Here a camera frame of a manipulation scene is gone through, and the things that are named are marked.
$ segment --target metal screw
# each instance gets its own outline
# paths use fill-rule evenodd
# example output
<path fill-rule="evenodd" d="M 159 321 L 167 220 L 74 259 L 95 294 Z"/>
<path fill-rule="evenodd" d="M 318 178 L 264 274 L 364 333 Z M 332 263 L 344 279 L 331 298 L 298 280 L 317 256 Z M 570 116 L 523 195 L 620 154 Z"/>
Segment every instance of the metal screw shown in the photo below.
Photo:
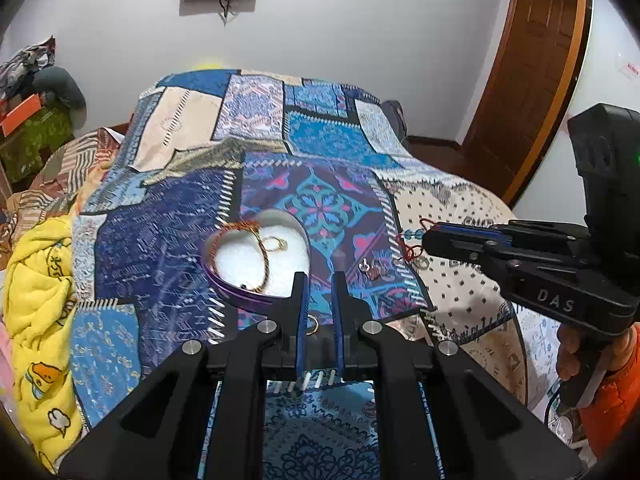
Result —
<path fill-rule="evenodd" d="M 263 334 L 270 334 L 274 330 L 276 330 L 278 324 L 273 319 L 265 319 L 258 323 L 258 330 Z"/>
<path fill-rule="evenodd" d="M 380 325 L 379 322 L 377 321 L 365 321 L 362 324 L 362 329 L 367 333 L 367 334 L 377 334 L 379 332 L 382 332 L 382 325 Z"/>
<path fill-rule="evenodd" d="M 447 339 L 438 343 L 438 350 L 444 355 L 455 355 L 458 353 L 458 345 Z"/>
<path fill-rule="evenodd" d="M 202 348 L 202 343 L 195 339 L 189 339 L 182 343 L 182 351 L 187 355 L 196 355 Z"/>

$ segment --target orange sleeve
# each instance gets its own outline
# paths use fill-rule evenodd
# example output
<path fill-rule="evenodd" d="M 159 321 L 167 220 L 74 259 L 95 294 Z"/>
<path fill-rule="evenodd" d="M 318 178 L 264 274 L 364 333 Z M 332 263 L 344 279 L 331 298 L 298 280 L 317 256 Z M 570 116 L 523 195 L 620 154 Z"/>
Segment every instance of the orange sleeve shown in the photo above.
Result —
<path fill-rule="evenodd" d="M 591 450 L 601 458 L 620 432 L 640 397 L 640 327 L 636 349 L 628 363 L 605 378 L 593 402 L 580 410 Z"/>

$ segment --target cardboard box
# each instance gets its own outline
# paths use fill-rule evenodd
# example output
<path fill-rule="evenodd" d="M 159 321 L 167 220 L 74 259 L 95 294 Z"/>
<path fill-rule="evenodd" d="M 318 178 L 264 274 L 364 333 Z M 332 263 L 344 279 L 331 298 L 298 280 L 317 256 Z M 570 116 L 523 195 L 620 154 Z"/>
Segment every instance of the cardboard box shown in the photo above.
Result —
<path fill-rule="evenodd" d="M 0 123 L 4 136 L 7 137 L 9 134 L 11 134 L 12 131 L 14 131 L 18 126 L 20 126 L 24 121 L 26 121 L 41 108 L 42 106 L 40 105 L 40 96 L 38 94 L 34 94 L 22 101 L 17 107 L 14 108 L 14 110 L 11 110 L 7 114 L 7 117 L 2 120 L 2 123 Z"/>

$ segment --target human hand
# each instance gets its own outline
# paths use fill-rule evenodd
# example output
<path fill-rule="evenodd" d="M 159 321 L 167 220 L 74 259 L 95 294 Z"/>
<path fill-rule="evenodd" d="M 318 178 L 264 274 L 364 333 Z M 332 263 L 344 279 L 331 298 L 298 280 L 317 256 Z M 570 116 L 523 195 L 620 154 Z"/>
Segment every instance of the human hand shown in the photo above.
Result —
<path fill-rule="evenodd" d="M 580 348 L 582 335 L 575 328 L 563 324 L 558 329 L 558 361 L 556 362 L 556 372 L 563 381 L 568 381 L 580 371 L 580 361 L 575 353 Z M 629 361 L 636 348 L 638 333 L 632 325 L 623 335 L 612 342 L 613 358 L 609 364 L 609 371 L 620 370 Z"/>

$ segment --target wooden door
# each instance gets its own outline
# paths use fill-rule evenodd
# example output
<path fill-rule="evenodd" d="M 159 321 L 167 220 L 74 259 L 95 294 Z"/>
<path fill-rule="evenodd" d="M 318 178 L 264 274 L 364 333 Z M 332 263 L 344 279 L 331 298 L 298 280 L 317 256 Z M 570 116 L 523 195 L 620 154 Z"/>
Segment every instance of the wooden door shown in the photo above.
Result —
<path fill-rule="evenodd" d="M 584 6 L 583 0 L 511 0 L 494 68 L 462 148 L 475 166 L 486 168 L 476 172 L 476 182 L 507 203 L 532 176 L 568 102 Z"/>

